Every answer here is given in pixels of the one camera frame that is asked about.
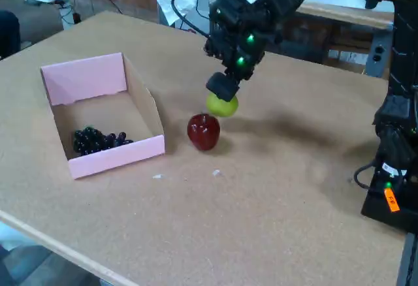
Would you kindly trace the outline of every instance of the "red apple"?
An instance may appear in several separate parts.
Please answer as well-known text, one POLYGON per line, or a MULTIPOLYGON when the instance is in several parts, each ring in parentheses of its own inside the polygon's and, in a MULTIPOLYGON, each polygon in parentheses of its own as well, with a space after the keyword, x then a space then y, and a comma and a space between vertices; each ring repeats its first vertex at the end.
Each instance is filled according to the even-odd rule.
POLYGON ((219 122, 209 114, 194 115, 187 125, 187 135, 200 151, 208 151, 216 146, 220 132, 219 122))

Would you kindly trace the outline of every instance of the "open box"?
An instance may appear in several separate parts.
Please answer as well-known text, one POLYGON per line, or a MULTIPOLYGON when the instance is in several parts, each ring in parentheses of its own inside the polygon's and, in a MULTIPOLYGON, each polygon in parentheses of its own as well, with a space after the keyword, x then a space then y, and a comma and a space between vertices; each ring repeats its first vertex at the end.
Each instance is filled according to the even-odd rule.
POLYGON ((155 101, 123 54, 59 63, 40 70, 73 178, 165 152, 155 101), (134 142, 80 156, 72 148, 73 134, 86 126, 105 134, 124 131, 134 142))

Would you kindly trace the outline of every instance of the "robotic arm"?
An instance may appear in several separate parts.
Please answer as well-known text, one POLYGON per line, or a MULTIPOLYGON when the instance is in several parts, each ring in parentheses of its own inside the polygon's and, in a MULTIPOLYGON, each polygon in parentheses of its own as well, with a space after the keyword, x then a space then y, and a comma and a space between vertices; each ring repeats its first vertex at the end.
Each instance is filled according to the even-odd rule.
MULTIPOLYGON (((242 80, 249 80, 267 44, 278 44, 278 25, 292 16, 304 0, 216 0, 210 21, 216 24, 204 50, 222 60, 206 87, 230 101, 242 80)), ((366 0, 374 8, 383 0, 366 0)), ((374 125, 380 145, 375 159, 356 171, 354 179, 368 190, 362 214, 418 234, 418 0, 392 1, 395 7, 393 61, 386 99, 374 125), (370 186, 357 176, 375 168, 370 186), (399 205, 394 209, 391 203, 399 205)))
POLYGON ((217 24, 204 47, 209 56, 222 60, 225 74, 215 73, 206 87, 230 101, 241 80, 249 80, 264 56, 268 43, 278 44, 278 24, 292 16, 304 0, 216 0, 209 18, 217 24))

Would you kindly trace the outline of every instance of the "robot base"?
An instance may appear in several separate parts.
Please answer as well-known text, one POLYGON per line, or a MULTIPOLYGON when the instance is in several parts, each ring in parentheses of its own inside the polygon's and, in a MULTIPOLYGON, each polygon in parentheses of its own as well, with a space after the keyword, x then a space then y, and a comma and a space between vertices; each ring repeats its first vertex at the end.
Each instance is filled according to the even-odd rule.
MULTIPOLYGON (((375 175, 370 188, 383 189, 382 183, 375 175)), ((361 214, 389 226, 418 234, 418 183, 403 185, 399 194, 396 194, 396 199, 400 211, 392 213, 383 194, 369 191, 361 214)))

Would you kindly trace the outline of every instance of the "floor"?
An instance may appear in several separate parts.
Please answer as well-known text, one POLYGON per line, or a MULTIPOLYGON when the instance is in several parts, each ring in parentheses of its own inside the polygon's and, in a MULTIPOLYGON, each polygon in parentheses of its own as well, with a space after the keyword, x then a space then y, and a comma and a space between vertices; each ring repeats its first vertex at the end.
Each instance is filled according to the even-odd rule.
POLYGON ((1 261, 2 286, 100 286, 93 274, 42 246, 20 246, 1 261))
MULTIPOLYGON (((76 2, 76 11, 81 15, 82 20, 104 10, 117 12, 106 0, 94 0, 93 8, 94 13, 90 0, 77 0, 76 2)), ((120 9, 124 14, 157 22, 156 12, 129 7, 120 7, 120 9)), ((22 41, 36 43, 63 30, 57 5, 36 6, 24 0, 0 0, 0 10, 9 10, 19 18, 22 41)))

